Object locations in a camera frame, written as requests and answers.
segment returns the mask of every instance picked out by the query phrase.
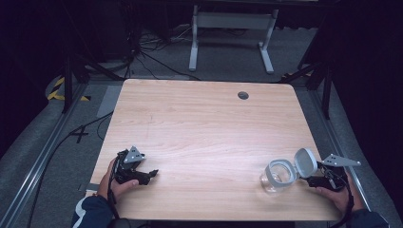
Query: white lid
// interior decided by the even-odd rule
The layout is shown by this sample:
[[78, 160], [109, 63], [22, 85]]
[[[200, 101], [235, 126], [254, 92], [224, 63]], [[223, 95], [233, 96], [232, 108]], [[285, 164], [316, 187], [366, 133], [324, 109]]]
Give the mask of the white lid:
[[294, 156], [297, 171], [303, 178], [309, 178], [317, 171], [317, 160], [308, 148], [300, 148]]

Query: sleeve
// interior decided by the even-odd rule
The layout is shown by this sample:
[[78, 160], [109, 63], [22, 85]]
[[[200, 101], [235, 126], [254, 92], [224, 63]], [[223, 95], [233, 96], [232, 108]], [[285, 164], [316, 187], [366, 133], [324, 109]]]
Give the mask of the sleeve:
[[75, 208], [71, 227], [73, 228], [103, 228], [112, 221], [113, 213], [107, 200], [101, 196], [81, 199]]
[[347, 221], [348, 228], [387, 228], [388, 221], [381, 217], [377, 212], [371, 212], [368, 209], [361, 209], [352, 212], [351, 218]]

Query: wooden tabletop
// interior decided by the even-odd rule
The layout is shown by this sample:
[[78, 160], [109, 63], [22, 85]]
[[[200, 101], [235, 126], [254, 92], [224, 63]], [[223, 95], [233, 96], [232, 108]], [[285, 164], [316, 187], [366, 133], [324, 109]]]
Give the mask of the wooden tabletop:
[[139, 171], [160, 171], [124, 195], [123, 218], [339, 219], [304, 180], [274, 194], [260, 185], [269, 161], [294, 162], [301, 147], [321, 161], [290, 85], [126, 80], [91, 182], [132, 145], [146, 157]]

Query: gray carpet floor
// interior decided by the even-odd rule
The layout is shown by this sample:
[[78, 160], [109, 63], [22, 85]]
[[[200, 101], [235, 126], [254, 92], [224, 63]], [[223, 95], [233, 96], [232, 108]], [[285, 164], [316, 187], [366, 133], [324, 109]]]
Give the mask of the gray carpet floor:
[[[195, 72], [188, 71], [190, 36], [184, 36], [185, 39], [179, 43], [162, 50], [149, 51], [147, 54], [179, 72], [194, 75], [202, 81], [272, 83], [278, 81], [284, 73], [297, 71], [297, 65], [315, 33], [315, 29], [276, 29], [269, 44], [269, 54], [275, 69], [272, 75], [265, 72], [260, 59], [257, 46], [260, 37], [264, 37], [264, 34], [259, 31], [248, 30], [242, 35], [221, 30], [203, 32], [199, 38], [200, 50]], [[171, 71], [147, 56], [140, 55], [138, 58], [139, 60], [135, 60], [130, 67], [131, 78], [188, 80], [188, 77]], [[115, 66], [119, 64], [116, 62], [110, 61], [103, 65]], [[115, 73], [124, 76], [125, 69]], [[315, 101], [312, 98], [313, 93], [314, 96], [320, 95], [321, 89], [307, 91], [301, 86], [304, 81], [305, 79], [301, 78], [293, 81], [292, 85], [296, 90], [319, 153], [324, 158], [334, 153], [334, 147], [325, 124], [320, 118], [321, 113], [315, 109]], [[83, 94], [91, 96], [91, 100], [78, 102], [73, 107], [60, 133], [59, 141], [71, 130], [96, 120], [112, 110], [121, 84], [110, 81], [102, 75], [93, 75]], [[44, 96], [48, 95], [53, 85], [54, 82], [49, 84], [47, 91], [44, 91]], [[54, 126], [60, 120], [62, 109], [63, 101], [50, 100], [48, 106], [27, 126], [0, 161], [0, 218], [6, 214], [25, 176], [41, 153]], [[366, 162], [355, 140], [355, 135], [334, 88], [331, 95], [330, 116], [331, 120], [327, 124], [334, 129], [343, 153], [346, 157], [362, 163], [355, 168], [355, 172], [370, 208], [379, 212], [392, 227], [403, 227], [392, 200]], [[85, 194], [79, 190], [79, 187], [90, 180], [109, 121], [110, 118], [106, 118], [103, 122], [89, 125], [86, 127], [88, 135], [84, 136], [79, 143], [77, 143], [77, 137], [68, 137], [56, 150], [46, 170], [30, 227], [68, 227], [70, 225], [75, 204]], [[21, 212], [17, 213], [13, 227], [27, 227], [33, 197], [34, 192], [30, 194]], [[133, 227], [144, 223], [137, 220], [131, 222]], [[327, 223], [297, 221], [295, 226], [298, 228], [326, 227]]]

